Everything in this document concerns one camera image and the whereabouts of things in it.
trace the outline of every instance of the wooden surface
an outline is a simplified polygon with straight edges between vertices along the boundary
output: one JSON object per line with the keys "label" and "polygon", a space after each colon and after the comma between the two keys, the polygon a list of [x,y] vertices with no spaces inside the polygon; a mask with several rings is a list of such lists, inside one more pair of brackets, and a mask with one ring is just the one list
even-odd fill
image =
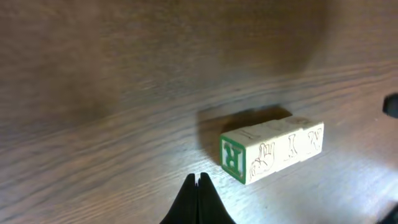
{"label": "wooden surface", "polygon": [[[397,8],[2,0],[0,223],[158,223],[190,172],[237,223],[374,223],[398,200]],[[244,186],[218,135],[275,105],[324,120],[323,152]]]}

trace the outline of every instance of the brown tabletop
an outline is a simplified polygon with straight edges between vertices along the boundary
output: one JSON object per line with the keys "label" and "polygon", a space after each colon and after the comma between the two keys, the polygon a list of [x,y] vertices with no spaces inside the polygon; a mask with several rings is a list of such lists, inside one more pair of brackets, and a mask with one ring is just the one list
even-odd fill
{"label": "brown tabletop", "polygon": [[[0,223],[158,223],[191,172],[236,223],[375,223],[398,201],[397,8],[2,0]],[[273,108],[323,120],[323,152],[245,186],[218,136]]]}

